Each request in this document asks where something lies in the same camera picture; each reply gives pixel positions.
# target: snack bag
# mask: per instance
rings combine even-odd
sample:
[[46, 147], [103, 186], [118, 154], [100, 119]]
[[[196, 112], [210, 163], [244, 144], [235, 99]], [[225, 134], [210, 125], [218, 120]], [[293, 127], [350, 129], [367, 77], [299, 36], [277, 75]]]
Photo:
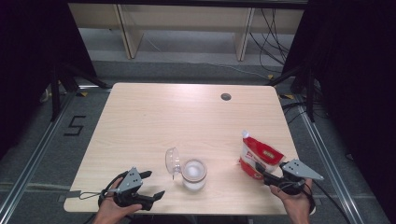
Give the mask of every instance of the snack bag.
[[285, 156], [276, 149], [252, 138], [247, 131], [242, 132], [243, 147], [239, 162], [242, 170], [255, 179], [262, 180], [262, 174], [256, 170], [256, 162], [272, 173], [285, 160]]

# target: wooden table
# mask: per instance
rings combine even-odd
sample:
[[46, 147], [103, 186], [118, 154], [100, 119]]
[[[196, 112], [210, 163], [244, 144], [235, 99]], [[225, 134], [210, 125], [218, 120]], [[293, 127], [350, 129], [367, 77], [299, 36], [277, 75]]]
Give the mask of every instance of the wooden table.
[[[231, 100], [221, 98], [223, 93]], [[238, 162], [243, 130], [296, 159], [273, 87], [197, 84], [118, 83], [111, 91], [71, 190], [100, 192], [118, 174], [135, 166], [152, 171], [138, 191], [165, 190], [151, 214], [285, 214], [281, 201]], [[180, 161], [200, 159], [206, 185], [190, 192], [165, 168], [165, 152], [176, 147]], [[276, 169], [275, 175], [281, 175]], [[68, 212], [96, 212], [97, 197], [69, 198]]]

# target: human hand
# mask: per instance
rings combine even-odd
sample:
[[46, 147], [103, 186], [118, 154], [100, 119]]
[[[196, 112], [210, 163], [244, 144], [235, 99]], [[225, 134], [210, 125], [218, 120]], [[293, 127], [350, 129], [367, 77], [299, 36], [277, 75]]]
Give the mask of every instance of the human hand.
[[[122, 177], [118, 178], [111, 188], [116, 188], [121, 182]], [[125, 216], [142, 209], [141, 204], [132, 204], [127, 207], [119, 207], [112, 197], [114, 192], [109, 192], [103, 199], [99, 211], [96, 214], [93, 224], [115, 224], [120, 222]]]
[[[311, 193], [312, 179], [305, 180], [304, 190], [308, 194]], [[285, 206], [286, 212], [293, 224], [309, 223], [309, 208], [310, 202], [304, 193], [297, 195], [289, 195], [278, 187], [271, 185], [271, 192], [278, 197]]]

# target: cabinet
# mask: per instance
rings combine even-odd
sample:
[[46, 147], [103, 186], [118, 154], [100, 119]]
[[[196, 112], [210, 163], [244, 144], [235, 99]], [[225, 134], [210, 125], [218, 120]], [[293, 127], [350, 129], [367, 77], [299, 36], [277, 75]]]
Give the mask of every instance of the cabinet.
[[[236, 60], [243, 61], [249, 33], [267, 33], [272, 9], [251, 7], [175, 7], [69, 4], [79, 28], [120, 29], [129, 59], [136, 55], [145, 30], [233, 33]], [[302, 10], [277, 9], [278, 34], [294, 35]]]

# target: gray floor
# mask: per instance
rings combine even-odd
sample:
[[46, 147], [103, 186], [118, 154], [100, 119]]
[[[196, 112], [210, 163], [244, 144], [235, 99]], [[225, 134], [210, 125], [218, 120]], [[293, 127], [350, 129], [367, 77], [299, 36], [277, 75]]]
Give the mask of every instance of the gray floor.
[[[171, 82], [171, 83], [213, 83], [263, 85], [268, 72], [261, 67], [257, 46], [250, 39], [243, 62], [238, 62], [234, 54], [233, 35], [206, 32], [146, 32], [140, 49], [133, 60], [126, 59], [120, 32], [109, 30], [81, 29], [85, 44], [93, 60], [99, 78], [108, 84], [118, 81], [130, 82]], [[292, 35], [280, 35], [282, 45], [289, 47]], [[278, 50], [268, 48], [278, 59]], [[262, 63], [270, 70], [281, 70], [281, 64], [262, 56]], [[80, 85], [91, 85], [79, 79]], [[288, 94], [289, 79], [276, 86], [279, 94]], [[84, 223], [91, 214], [71, 214], [63, 210], [63, 196], [69, 190], [79, 164], [89, 144], [94, 127], [100, 117], [109, 91], [89, 88], [87, 96], [68, 93], [62, 96], [64, 112], [55, 132], [45, 145], [43, 154], [36, 163], [28, 185], [19, 203], [11, 208], [8, 223]], [[280, 99], [282, 105], [295, 103], [296, 99]], [[294, 107], [285, 118], [290, 122], [290, 132], [300, 159], [318, 173], [325, 176], [320, 185], [339, 204], [342, 197], [323, 164], [311, 133], [304, 120], [303, 108]], [[12, 148], [0, 161], [0, 202], [4, 202], [15, 183], [20, 181], [25, 164], [41, 146], [40, 139], [46, 134], [50, 123], [50, 102], [40, 106], [26, 128], [20, 143]], [[65, 136], [74, 133], [68, 127], [74, 116], [80, 119], [84, 128], [79, 136]], [[322, 105], [315, 105], [315, 125], [326, 150], [334, 162], [334, 169], [357, 206], [361, 221], [355, 223], [389, 223], [381, 207], [361, 176], [353, 161], [345, 157], [347, 149], [332, 122], [326, 116]], [[318, 203], [317, 211], [311, 217], [312, 223], [346, 223], [331, 201], [318, 188], [314, 188]], [[250, 217], [253, 223], [288, 223], [286, 216]]]

